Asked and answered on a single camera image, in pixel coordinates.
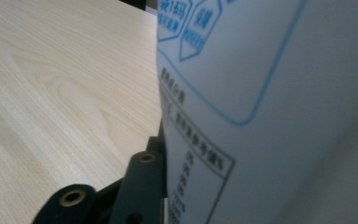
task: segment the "black plastic part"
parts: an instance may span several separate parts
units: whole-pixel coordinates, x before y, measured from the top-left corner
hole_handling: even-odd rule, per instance
[[[163,131],[146,151],[131,157],[125,176],[95,192],[88,185],[60,189],[42,207],[34,224],[159,224],[166,197]]]
[[[137,7],[143,11],[146,10],[146,0],[119,0],[123,3],[127,3],[130,6]]]
[[[109,224],[159,224],[163,221],[163,156],[140,152],[130,165],[118,192]]]
[[[79,199],[84,193],[81,202],[70,205],[70,202]],[[68,204],[62,203],[66,198]],[[38,224],[62,224],[62,223],[91,223],[96,218],[96,210],[92,209],[96,199],[95,189],[88,185],[71,185],[57,191],[34,219]]]

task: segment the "metal grommet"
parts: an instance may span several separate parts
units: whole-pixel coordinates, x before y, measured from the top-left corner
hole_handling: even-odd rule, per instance
[[[149,154],[149,153],[143,154],[139,157],[139,161],[144,163],[151,162],[155,159],[156,157],[153,154]]]
[[[70,207],[81,203],[86,198],[86,192],[81,189],[71,190],[60,198],[60,205]]]

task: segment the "wooden table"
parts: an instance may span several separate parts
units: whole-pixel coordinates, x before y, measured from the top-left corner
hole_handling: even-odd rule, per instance
[[[0,223],[124,175],[161,118],[156,17],[118,0],[0,0]]]

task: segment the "blue border line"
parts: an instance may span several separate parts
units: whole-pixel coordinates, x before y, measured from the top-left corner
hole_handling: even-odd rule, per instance
[[[222,110],[220,110],[218,107],[216,107],[214,104],[212,104],[200,91],[198,91],[174,66],[173,62],[170,60],[167,54],[165,54],[161,49],[157,49],[157,51],[168,61],[168,63],[171,65],[171,67],[175,70],[175,72],[179,75],[179,77],[188,85],[188,87],[195,92],[199,98],[210,108],[212,108],[217,114],[219,114],[221,117],[229,121],[231,124],[238,125],[238,126],[244,126],[248,125],[253,118],[255,117],[255,114],[258,110],[258,107],[260,107],[261,102],[263,101],[264,95],[266,94],[267,88],[269,86],[270,81],[272,80],[272,77],[275,75],[275,72],[277,70],[278,64],[284,54],[284,51],[286,50],[286,47],[289,43],[290,37],[295,30],[296,24],[304,11],[304,8],[306,7],[309,0],[302,0],[299,4],[296,14],[292,19],[292,22],[289,24],[286,34],[284,35],[282,42],[280,44],[280,47],[277,51],[277,54],[275,56],[274,61],[272,62],[271,67],[268,70],[268,76],[266,81],[264,82],[264,86],[259,94],[259,97],[255,103],[254,109],[251,113],[251,116],[248,119],[245,120],[235,120],[231,119],[229,116],[227,116]]]

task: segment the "blue printed logo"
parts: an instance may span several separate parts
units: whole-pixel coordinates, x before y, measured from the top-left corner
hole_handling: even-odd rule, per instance
[[[158,41],[169,40],[179,36],[191,5],[190,0],[160,1],[158,6]]]
[[[197,4],[180,40],[180,61],[201,53],[216,22],[222,14],[219,0]]]

